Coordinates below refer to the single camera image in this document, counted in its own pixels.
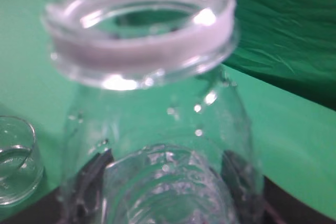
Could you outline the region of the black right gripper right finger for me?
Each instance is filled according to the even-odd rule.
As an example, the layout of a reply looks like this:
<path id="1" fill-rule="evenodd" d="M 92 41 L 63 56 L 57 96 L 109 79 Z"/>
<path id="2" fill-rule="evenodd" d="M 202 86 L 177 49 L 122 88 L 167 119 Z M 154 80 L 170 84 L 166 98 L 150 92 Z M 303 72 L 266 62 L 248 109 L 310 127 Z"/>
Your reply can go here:
<path id="1" fill-rule="evenodd" d="M 240 223 L 335 223 L 263 176 L 234 151 L 223 152 L 223 180 Z"/>

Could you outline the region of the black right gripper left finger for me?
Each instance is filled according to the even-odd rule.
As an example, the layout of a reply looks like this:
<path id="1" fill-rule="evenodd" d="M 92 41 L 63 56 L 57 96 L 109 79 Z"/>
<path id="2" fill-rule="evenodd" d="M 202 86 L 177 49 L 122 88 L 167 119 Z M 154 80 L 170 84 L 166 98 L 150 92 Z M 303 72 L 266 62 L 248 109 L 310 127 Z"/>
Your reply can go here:
<path id="1" fill-rule="evenodd" d="M 112 162 L 111 149 L 96 154 L 69 179 L 67 194 L 58 187 L 1 223 L 94 223 L 102 208 L 104 170 Z"/>

